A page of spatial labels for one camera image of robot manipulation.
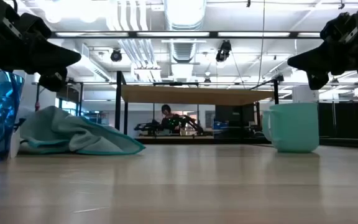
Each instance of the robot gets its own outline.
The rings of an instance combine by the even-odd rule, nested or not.
[[[358,73],[358,12],[340,13],[320,32],[324,42],[317,48],[288,59],[288,65],[306,72],[309,87],[319,90],[328,82],[328,73]]]
[[[67,66],[81,55],[47,41],[52,31],[45,22],[28,13],[19,16],[14,8],[0,0],[0,69],[39,73],[41,86],[60,91],[66,85]]]
[[[163,130],[169,130],[171,133],[174,133],[176,130],[176,127],[184,128],[186,124],[189,124],[197,133],[197,136],[202,136],[206,133],[204,133],[204,129],[195,123],[194,119],[187,116],[187,115],[181,115],[181,116],[174,116],[172,118],[167,119],[166,122],[160,124],[158,121],[153,120],[151,123],[143,123],[138,124],[135,127],[135,131],[147,131],[147,134],[149,136],[156,136],[158,132]]]

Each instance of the ceiling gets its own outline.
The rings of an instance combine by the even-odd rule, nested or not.
[[[21,1],[19,12],[29,12],[42,17],[49,28],[54,31],[109,31],[106,21],[110,20],[111,15],[121,16],[122,7],[119,0],[119,11],[114,12],[108,0],[60,0],[68,2],[71,7],[64,8],[64,11],[51,10],[48,8],[51,1],[48,0],[29,0]],[[146,3],[146,23],[149,30],[167,30],[165,22],[164,5],[162,0],[144,0]],[[328,20],[334,19],[341,12],[355,13],[358,10],[358,0],[344,1],[345,8],[339,10],[340,0],[263,0],[251,1],[251,6],[247,7],[247,1],[238,0],[207,0],[204,13],[203,25],[201,30],[207,31],[313,31],[319,32]],[[130,23],[130,1],[127,1],[127,22]],[[136,1],[139,16],[141,1]],[[178,9],[183,17],[189,14],[184,9]],[[61,17],[56,22],[51,19],[51,15]],[[94,22],[83,22],[84,18],[94,17]],[[189,82],[203,82],[209,74],[212,82],[244,82],[255,83],[268,80],[276,73],[282,73],[285,82],[305,83],[306,74],[289,68],[286,60],[292,55],[296,55],[317,47],[321,40],[290,40],[290,39],[231,39],[232,52],[224,65],[218,64],[215,55],[220,46],[221,39],[198,39],[202,43],[196,44],[196,52],[190,65],[190,76],[186,77]],[[140,75],[132,69],[132,62],[128,55],[121,50],[122,60],[112,62],[110,54],[114,48],[120,48],[118,39],[65,39],[53,40],[55,44],[63,47],[73,48],[81,52],[81,46],[89,48],[89,62],[79,63],[69,69],[69,76],[82,82],[101,82],[103,79],[98,77],[92,69],[87,66],[93,63],[108,77],[115,80],[116,71],[123,71],[127,82],[145,82]],[[162,80],[175,80],[176,73],[173,74],[172,64],[176,63],[170,54],[170,44],[162,43],[161,39],[151,39],[151,46],[160,68]],[[339,79],[340,82],[358,82],[358,74],[347,75]],[[205,88],[244,88],[242,85],[211,85]],[[352,90],[355,87],[346,86],[342,90]],[[114,91],[113,86],[87,85],[86,91]],[[281,96],[287,95],[286,91],[280,92]]]

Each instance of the crumpled towel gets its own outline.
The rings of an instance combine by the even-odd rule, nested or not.
[[[128,155],[145,149],[135,139],[110,126],[72,116],[54,106],[30,115],[20,130],[23,143],[19,152],[31,154]]]

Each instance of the mug handle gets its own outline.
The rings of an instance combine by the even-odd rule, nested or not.
[[[272,111],[270,111],[270,110],[265,110],[264,116],[262,118],[262,132],[268,141],[272,141],[272,137],[270,135],[270,129],[269,129],[269,118],[270,118],[271,112]]]

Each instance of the table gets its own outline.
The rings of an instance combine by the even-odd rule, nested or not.
[[[358,223],[358,149],[147,147],[0,163],[0,223]]]

